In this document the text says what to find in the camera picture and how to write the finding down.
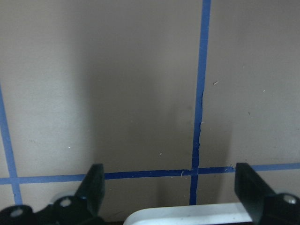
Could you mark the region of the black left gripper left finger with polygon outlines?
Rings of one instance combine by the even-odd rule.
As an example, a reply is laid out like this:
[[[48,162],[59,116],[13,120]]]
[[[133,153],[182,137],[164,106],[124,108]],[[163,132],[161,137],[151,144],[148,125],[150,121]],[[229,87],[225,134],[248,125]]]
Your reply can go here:
[[[28,205],[0,211],[2,225],[104,225],[98,215],[105,195],[102,164],[93,164],[73,195],[65,195],[38,212]]]

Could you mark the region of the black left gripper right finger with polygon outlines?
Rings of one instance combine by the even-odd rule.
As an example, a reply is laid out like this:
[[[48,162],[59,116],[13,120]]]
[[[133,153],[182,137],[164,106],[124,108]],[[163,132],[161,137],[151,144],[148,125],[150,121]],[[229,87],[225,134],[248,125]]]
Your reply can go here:
[[[254,225],[298,225],[300,199],[276,193],[247,163],[237,163],[234,191]]]

